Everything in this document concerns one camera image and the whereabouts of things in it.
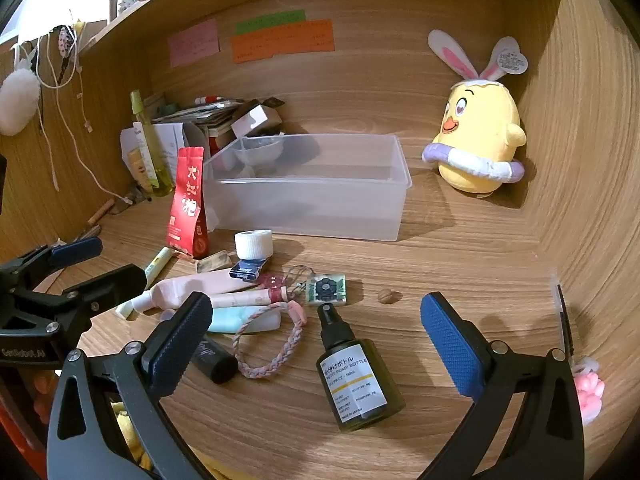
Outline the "small black cylinder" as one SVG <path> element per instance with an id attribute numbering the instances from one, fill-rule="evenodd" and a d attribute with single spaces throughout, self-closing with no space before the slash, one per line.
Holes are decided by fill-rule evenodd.
<path id="1" fill-rule="evenodd" d="M 212 382 L 225 384 L 236 375 L 239 363 L 221 344 L 203 338 L 196 347 L 191 363 Z"/>

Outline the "red tea packet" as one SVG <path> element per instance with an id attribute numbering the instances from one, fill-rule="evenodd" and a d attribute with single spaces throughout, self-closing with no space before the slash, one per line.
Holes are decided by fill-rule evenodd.
<path id="1" fill-rule="evenodd" d="M 194 259 L 209 253 L 203 204 L 204 148 L 180 148 L 176 186 L 167 226 L 167 245 Z"/>

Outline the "teal cream tube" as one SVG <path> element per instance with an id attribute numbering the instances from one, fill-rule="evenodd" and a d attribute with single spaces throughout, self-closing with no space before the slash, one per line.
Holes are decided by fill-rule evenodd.
<path id="1" fill-rule="evenodd" d="M 260 310 L 258 306 L 225 307 L 210 309 L 210 323 L 206 332 L 198 333 L 202 336 L 207 333 L 233 335 L 248 321 L 248 319 Z M 245 333 L 256 334 L 278 330 L 281 326 L 282 312 L 280 309 L 270 309 L 253 321 L 248 323 Z"/>

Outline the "gold foil sachet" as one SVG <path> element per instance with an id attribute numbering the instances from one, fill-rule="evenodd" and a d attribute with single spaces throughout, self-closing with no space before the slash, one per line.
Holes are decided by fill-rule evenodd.
<path id="1" fill-rule="evenodd" d="M 201 258 L 195 263 L 195 269 L 198 273 L 213 272 L 220 269 L 230 268 L 233 262 L 228 252 L 221 250 L 213 255 Z"/>

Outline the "blue white small box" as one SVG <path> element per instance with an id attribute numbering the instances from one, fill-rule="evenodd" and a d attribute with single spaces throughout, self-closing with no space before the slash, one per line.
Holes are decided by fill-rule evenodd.
<path id="1" fill-rule="evenodd" d="M 229 274 L 236 280 L 242 280 L 247 283 L 256 283 L 259 281 L 262 268 L 268 261 L 265 259 L 240 259 L 229 270 Z"/>

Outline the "pink character charm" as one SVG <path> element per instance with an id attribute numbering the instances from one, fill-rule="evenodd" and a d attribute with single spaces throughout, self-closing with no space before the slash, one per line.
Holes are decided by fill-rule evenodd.
<path id="1" fill-rule="evenodd" d="M 282 273 L 266 272 L 258 280 L 262 288 L 280 288 L 286 285 L 286 276 Z"/>

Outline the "white tape roll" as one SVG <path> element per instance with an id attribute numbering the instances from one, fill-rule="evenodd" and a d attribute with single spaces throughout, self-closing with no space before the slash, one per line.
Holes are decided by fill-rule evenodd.
<path id="1" fill-rule="evenodd" d="M 237 232 L 234 244 L 235 253 L 240 260 L 266 260 L 273 255 L 271 230 Z"/>

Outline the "dark green spray bottle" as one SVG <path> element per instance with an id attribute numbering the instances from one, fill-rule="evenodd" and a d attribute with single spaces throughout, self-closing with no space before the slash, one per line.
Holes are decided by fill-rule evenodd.
<path id="1" fill-rule="evenodd" d="M 317 314 L 324 353 L 316 367 L 341 432 L 399 413 L 405 400 L 374 342 L 357 338 L 333 304 L 322 304 Z"/>

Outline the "floral square keychain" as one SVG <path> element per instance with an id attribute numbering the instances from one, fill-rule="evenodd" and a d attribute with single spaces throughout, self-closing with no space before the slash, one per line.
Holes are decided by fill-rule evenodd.
<path id="1" fill-rule="evenodd" d="M 312 274 L 307 280 L 306 304 L 321 306 L 334 304 L 342 306 L 347 302 L 346 276 L 337 274 Z"/>

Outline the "small brown nut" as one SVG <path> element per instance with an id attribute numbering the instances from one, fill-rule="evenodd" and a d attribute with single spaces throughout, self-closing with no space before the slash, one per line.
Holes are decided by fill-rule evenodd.
<path id="1" fill-rule="evenodd" d="M 396 301 L 396 294 L 389 288 L 381 289 L 378 292 L 378 302 L 380 304 L 393 304 Z"/>

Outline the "pale green tube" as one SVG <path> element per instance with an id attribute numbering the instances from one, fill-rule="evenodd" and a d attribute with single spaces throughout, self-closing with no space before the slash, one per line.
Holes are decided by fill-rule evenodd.
<path id="1" fill-rule="evenodd" d="M 146 266 L 144 273 L 146 276 L 146 289 L 149 289 L 163 268 L 167 266 L 167 263 L 174 255 L 174 251 L 169 247 L 163 247 L 154 259 Z M 128 300 L 123 302 L 115 308 L 114 315 L 118 316 L 122 320 L 126 320 L 134 312 L 134 300 Z"/>

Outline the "pink lip gloss tube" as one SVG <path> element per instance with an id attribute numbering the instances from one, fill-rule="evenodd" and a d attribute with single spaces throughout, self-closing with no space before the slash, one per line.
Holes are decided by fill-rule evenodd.
<path id="1" fill-rule="evenodd" d="M 212 307 L 260 307 L 288 302 L 288 289 L 285 286 L 246 290 L 245 292 L 229 292 L 209 297 Z"/>

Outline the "pink paw toy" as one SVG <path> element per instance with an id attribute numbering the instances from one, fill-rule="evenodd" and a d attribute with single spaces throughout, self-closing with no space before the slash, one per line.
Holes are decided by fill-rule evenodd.
<path id="1" fill-rule="evenodd" d="M 589 356 L 572 367 L 580 414 L 585 426 L 593 422 L 602 410 L 605 383 L 598 375 L 599 367 L 599 363 Z"/>

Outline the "white fluffy pompom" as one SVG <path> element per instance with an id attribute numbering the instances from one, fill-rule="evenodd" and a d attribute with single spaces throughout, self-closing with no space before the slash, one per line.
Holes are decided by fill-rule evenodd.
<path id="1" fill-rule="evenodd" d="M 0 91 L 0 130 L 2 136 L 16 136 L 36 114 L 40 84 L 28 68 L 19 68 L 2 82 Z"/>

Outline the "red white marker pen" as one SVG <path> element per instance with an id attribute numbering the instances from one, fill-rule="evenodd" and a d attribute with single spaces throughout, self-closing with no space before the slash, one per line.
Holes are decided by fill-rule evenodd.
<path id="1" fill-rule="evenodd" d="M 213 104 L 221 101 L 224 101 L 223 96 L 199 96 L 194 100 L 194 104 L 196 106 L 201 106 L 201 105 Z"/>

